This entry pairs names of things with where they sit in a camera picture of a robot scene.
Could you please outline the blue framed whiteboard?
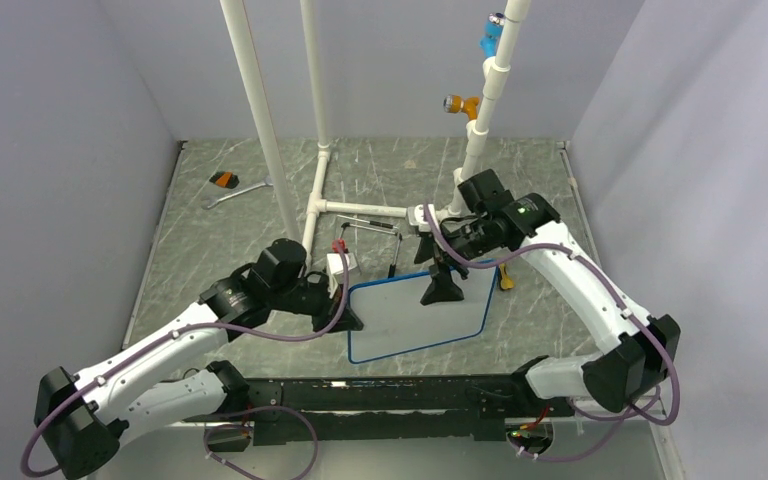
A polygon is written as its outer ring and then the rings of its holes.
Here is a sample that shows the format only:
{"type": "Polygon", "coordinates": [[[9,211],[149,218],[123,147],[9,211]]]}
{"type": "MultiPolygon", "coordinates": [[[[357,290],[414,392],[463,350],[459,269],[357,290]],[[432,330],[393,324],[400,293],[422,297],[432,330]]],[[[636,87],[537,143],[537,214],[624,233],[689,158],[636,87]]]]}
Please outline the blue framed whiteboard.
{"type": "Polygon", "coordinates": [[[357,284],[349,306],[364,328],[348,333],[348,361],[362,364],[478,336],[484,330],[496,286],[494,270],[473,270],[454,277],[464,298],[420,304],[430,275],[426,272],[357,284]]]}

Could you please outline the yellow black eraser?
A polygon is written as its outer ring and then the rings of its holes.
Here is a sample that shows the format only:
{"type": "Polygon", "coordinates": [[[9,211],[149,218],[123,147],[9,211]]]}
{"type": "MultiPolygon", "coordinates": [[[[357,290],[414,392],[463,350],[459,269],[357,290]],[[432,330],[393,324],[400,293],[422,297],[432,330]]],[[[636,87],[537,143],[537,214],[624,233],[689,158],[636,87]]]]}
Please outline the yellow black eraser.
{"type": "Polygon", "coordinates": [[[497,267],[498,270],[498,288],[501,291],[509,291],[512,290],[515,287],[515,282],[513,278],[508,273],[508,268],[506,264],[501,264],[497,267]]]}

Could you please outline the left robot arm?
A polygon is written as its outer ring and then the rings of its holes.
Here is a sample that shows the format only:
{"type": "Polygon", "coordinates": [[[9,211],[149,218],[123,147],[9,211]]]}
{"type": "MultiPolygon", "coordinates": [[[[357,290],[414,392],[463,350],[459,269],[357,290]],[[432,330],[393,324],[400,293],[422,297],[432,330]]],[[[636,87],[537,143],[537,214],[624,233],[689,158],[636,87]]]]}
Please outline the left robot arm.
{"type": "Polygon", "coordinates": [[[76,373],[63,367],[47,372],[21,472],[82,479],[126,443],[160,427],[198,416],[239,417],[249,386],[229,362],[213,362],[183,380],[169,376],[242,336],[300,343],[362,330],[349,305],[349,281],[332,285],[326,273],[308,271],[306,259],[301,243],[278,239],[131,347],[76,373]]]}

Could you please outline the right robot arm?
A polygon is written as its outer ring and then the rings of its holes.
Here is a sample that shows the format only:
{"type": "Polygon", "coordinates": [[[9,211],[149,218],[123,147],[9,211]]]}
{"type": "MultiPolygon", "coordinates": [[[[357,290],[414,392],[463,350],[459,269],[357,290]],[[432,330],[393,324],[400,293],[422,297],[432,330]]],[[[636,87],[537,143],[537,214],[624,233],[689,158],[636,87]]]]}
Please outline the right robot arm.
{"type": "Polygon", "coordinates": [[[588,397],[621,413],[635,409],[641,396],[665,380],[678,385],[677,321],[652,316],[610,280],[548,200],[537,193],[515,197],[492,169],[473,175],[458,190],[468,209],[464,216],[441,219],[429,204],[406,215],[420,237],[415,262],[433,263],[422,304],[461,300],[451,273],[466,278],[472,269],[500,267],[502,260],[488,257],[506,249],[549,281],[598,349],[589,356],[543,356],[523,365],[510,391],[517,411],[534,415],[551,399],[588,397]]]}

